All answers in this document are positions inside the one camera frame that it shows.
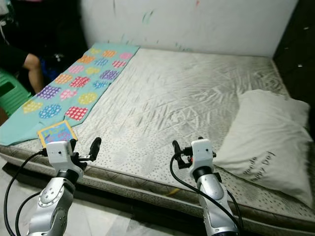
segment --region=bed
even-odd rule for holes
[[[88,165],[80,183],[202,217],[197,195],[169,172],[171,143],[176,139],[187,147],[202,136],[218,150],[238,111],[238,95],[251,89],[288,95],[268,58],[140,48],[86,120],[73,128],[79,153],[87,153],[95,137],[102,138],[98,159]],[[20,165],[41,148],[39,140],[30,140],[0,146],[0,152],[7,162]],[[55,174],[45,157],[37,157],[26,168]],[[187,170],[175,170],[195,184]],[[240,205],[247,230],[315,235],[315,213],[309,207],[223,169],[217,171]]]

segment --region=white pillow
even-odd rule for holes
[[[311,207],[307,153],[312,139],[304,128],[309,105],[262,90],[245,92],[239,100],[214,164]]]

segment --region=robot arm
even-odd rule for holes
[[[68,210],[73,201],[77,180],[83,177],[87,163],[94,161],[99,151],[100,138],[91,145],[89,155],[80,157],[73,153],[75,140],[47,144],[50,164],[56,169],[57,176],[52,178],[41,191],[37,209],[33,215],[28,236],[62,236],[67,225]]]
[[[213,155],[212,146],[209,140],[199,139],[191,143],[191,147],[186,147],[181,151],[178,143],[173,142],[175,153],[181,152],[184,155],[190,156],[188,163],[184,163],[180,156],[177,157],[179,168],[189,168],[190,177],[194,178],[197,183],[197,188],[205,193],[230,214],[232,211],[227,204],[227,190],[220,183],[217,173],[213,173]],[[232,219],[210,202],[207,198],[199,195],[199,202],[203,208],[204,224],[208,236],[238,236],[239,230]]]

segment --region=book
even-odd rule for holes
[[[50,142],[77,140],[71,126],[66,120],[39,130],[37,135],[44,148]]]

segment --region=polka dot blanket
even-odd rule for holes
[[[37,131],[64,119],[81,124],[139,47],[96,43],[1,127],[0,145],[37,138]]]

